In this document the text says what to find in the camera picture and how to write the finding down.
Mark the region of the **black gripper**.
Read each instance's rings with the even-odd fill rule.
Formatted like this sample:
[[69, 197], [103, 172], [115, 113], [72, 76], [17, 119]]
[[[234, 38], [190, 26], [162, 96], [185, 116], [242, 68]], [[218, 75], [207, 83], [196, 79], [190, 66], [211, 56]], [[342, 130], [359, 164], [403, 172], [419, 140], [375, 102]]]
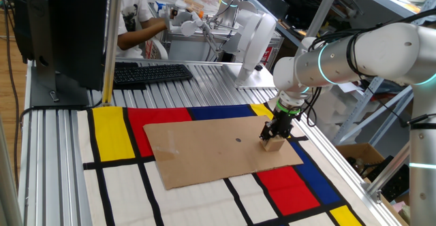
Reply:
[[285, 139], [291, 135], [292, 120], [296, 117], [295, 114], [285, 113], [283, 111], [273, 112], [273, 120], [271, 122], [265, 122], [265, 125], [260, 133], [261, 141], [268, 141], [277, 135]]

